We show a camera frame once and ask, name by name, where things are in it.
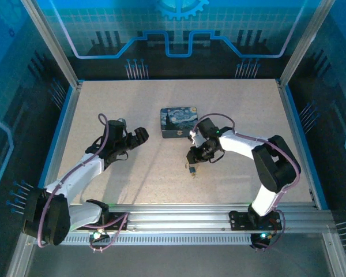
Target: glass panel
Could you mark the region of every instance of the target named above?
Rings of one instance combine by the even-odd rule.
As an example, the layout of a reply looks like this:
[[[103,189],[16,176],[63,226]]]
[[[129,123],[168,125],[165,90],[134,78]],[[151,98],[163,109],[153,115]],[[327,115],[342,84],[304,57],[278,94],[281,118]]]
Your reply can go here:
[[[280,77],[318,0],[40,0],[78,78]]]
[[[289,87],[328,206],[345,222],[346,0],[335,2]]]
[[[0,276],[22,228],[26,183],[38,185],[69,87],[20,1],[8,3],[0,1]]]

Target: beige table surface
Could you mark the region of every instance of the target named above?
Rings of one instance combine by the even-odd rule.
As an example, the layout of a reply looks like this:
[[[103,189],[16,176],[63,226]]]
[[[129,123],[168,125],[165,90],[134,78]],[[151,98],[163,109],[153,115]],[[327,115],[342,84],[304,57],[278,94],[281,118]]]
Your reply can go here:
[[[83,156],[102,135],[97,119],[124,118],[127,130],[145,127],[148,141],[129,152],[125,162],[113,163],[81,192],[74,203],[97,199],[105,203],[250,203],[260,181],[254,162],[232,152],[216,164],[200,164],[192,179],[185,169],[191,146],[186,138],[163,139],[160,109],[194,106],[199,117],[225,113],[236,130],[255,136],[281,135],[299,160],[288,121],[274,80],[134,80],[85,81],[77,103],[59,176]],[[225,118],[212,117],[219,127],[230,126]],[[282,201],[311,201],[302,173],[300,183]]]

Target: robotic arm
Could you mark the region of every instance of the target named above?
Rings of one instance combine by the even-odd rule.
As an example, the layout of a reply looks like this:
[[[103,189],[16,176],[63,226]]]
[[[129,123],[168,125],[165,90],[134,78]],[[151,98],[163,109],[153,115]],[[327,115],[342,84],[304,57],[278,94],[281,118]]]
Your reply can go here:
[[[187,154],[193,176],[197,163],[215,163],[226,151],[254,160],[261,187],[249,206],[247,216],[254,229],[259,228],[261,223],[272,216],[285,191],[298,182],[301,169],[291,150],[280,136],[252,138],[234,132],[230,127],[219,129],[209,118],[202,120],[197,126],[200,134],[191,131],[189,139],[195,146],[191,147]],[[214,160],[216,152],[222,154]]]
[[[48,244],[60,244],[68,232],[86,224],[103,225],[110,221],[108,205],[105,203],[87,200],[82,205],[72,207],[70,207],[70,203],[94,177],[106,170],[111,163],[120,160],[119,156],[126,155],[128,158],[127,151],[146,142],[149,134],[142,127],[135,130],[136,135],[128,133],[126,122],[122,118],[117,121],[110,120],[107,124],[108,127],[104,128],[104,134],[87,148],[85,155],[74,169],[77,166],[79,168],[67,173],[70,175],[65,178],[60,188],[57,186],[64,176],[44,189],[34,188],[29,192],[24,211],[23,233],[37,237],[41,215],[52,193],[54,195],[50,199],[51,205],[46,211],[42,224],[42,240]]]

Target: starry night box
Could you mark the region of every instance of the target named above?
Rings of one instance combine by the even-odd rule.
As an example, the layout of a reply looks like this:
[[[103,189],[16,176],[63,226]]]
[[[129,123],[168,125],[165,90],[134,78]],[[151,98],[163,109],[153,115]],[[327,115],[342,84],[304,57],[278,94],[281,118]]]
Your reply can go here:
[[[163,138],[188,137],[197,122],[195,107],[163,108],[160,110]]]

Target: gear logo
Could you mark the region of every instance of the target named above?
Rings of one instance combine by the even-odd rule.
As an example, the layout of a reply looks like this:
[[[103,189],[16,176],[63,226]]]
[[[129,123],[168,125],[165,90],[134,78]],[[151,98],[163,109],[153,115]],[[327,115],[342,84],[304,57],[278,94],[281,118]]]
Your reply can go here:
[[[156,10],[160,11],[162,16],[168,16],[170,20],[174,17],[181,20],[182,17],[189,19],[189,16],[196,16],[207,4],[208,0],[157,0]]]
[[[0,0],[0,17],[8,27],[15,27],[22,18],[21,1]]]

